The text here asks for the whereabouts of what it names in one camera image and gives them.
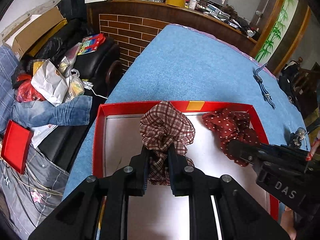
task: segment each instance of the screw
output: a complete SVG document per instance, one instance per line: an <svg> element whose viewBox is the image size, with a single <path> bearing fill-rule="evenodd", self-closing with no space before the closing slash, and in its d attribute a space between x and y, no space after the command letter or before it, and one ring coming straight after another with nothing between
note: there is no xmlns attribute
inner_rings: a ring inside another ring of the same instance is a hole
<svg viewBox="0 0 320 240"><path fill-rule="evenodd" d="M132 168L131 166L125 166L125 167L123 168L123 171L124 171L125 173L130 173L130 172L133 171L133 168Z"/></svg>
<svg viewBox="0 0 320 240"><path fill-rule="evenodd" d="M185 172L193 172L194 171L194 168L192 166L185 166L184 167L184 171Z"/></svg>
<svg viewBox="0 0 320 240"><path fill-rule="evenodd" d="M91 176L88 176L86 179L85 179L87 182L91 183L91 182L94 182L96 180L96 177L91 175Z"/></svg>
<svg viewBox="0 0 320 240"><path fill-rule="evenodd" d="M230 182L232 180L231 176L230 175L223 175L222 176L222 180L224 182Z"/></svg>

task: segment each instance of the white cable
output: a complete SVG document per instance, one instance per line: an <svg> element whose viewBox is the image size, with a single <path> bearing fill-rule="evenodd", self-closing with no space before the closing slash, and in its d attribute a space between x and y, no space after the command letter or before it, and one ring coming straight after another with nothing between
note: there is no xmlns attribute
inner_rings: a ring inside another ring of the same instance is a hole
<svg viewBox="0 0 320 240"><path fill-rule="evenodd" d="M27 186L27 187L29 187L29 188L32 188L32 189L36 189L36 190L40 190L40 191L47 192L47 193L52 194L52 195L58 195L58 196L62 196L62 195L63 195L63 194L53 193L53 192L50 192L50 191L47 191L47 190L44 190L44 189L40 189L40 188L36 188L36 187L32 187L32 186L30 186L30 185L28 185L28 184L24 183L21 179L19 179L19 178L14 174L14 172L13 172L13 170L12 170L11 166L9 166L9 167L10 167L10 171L11 171L11 173L13 174L13 176L14 176L18 181L20 181L23 185L25 185L25 186Z"/></svg>
<svg viewBox="0 0 320 240"><path fill-rule="evenodd" d="M33 179L35 180L35 182L36 182L37 184L39 184L40 187L42 187L42 188L44 188L44 189L46 189L46 190L49 190L49 191L58 193L58 194L62 194L61 192L58 192L58 191L56 191L56 190L54 190L54 189L47 188L46 186L42 185L42 184L38 181L38 179L36 178L36 176L32 173L31 169L28 167L27 164L26 164L26 168L27 168L28 171L31 173L31 176L33 177Z"/></svg>
<svg viewBox="0 0 320 240"><path fill-rule="evenodd" d="M97 94L93 91L93 89L92 89L92 88L90 88L90 89L92 90L92 92L93 92L97 97L101 97L101 98L108 99L108 98L106 98L106 97L103 97L103 96L97 95Z"/></svg>

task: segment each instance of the blue plaid blanket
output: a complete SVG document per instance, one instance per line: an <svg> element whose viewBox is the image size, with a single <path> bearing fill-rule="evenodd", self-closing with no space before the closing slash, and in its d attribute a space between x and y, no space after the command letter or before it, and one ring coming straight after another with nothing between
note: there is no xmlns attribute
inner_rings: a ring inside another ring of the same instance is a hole
<svg viewBox="0 0 320 240"><path fill-rule="evenodd" d="M10 48L0 47L0 134L4 134L10 120L14 100L11 75L18 65L18 60Z"/></svg>

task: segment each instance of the blue carpet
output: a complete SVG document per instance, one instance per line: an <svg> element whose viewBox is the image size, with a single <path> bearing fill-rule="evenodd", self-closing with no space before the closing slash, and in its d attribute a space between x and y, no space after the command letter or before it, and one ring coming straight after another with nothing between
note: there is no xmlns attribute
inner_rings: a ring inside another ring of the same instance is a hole
<svg viewBox="0 0 320 240"><path fill-rule="evenodd" d="M289 103L276 79L259 73L276 109L263 100L253 78L258 66L234 49L198 32L176 25L165 27L137 57L108 103L151 100L203 100L254 105L270 144L286 144L290 132L304 127L302 116ZM68 195L92 174L94 125L72 168Z"/></svg>

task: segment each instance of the gray bedsheet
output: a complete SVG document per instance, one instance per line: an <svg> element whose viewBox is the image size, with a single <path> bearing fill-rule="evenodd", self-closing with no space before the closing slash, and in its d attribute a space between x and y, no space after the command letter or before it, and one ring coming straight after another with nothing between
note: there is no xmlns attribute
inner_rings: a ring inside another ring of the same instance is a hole
<svg viewBox="0 0 320 240"><path fill-rule="evenodd" d="M60 204L69 174L32 147L24 175L4 161L0 168L0 187L15 225L13 229L22 240L27 240L35 227Z"/></svg>

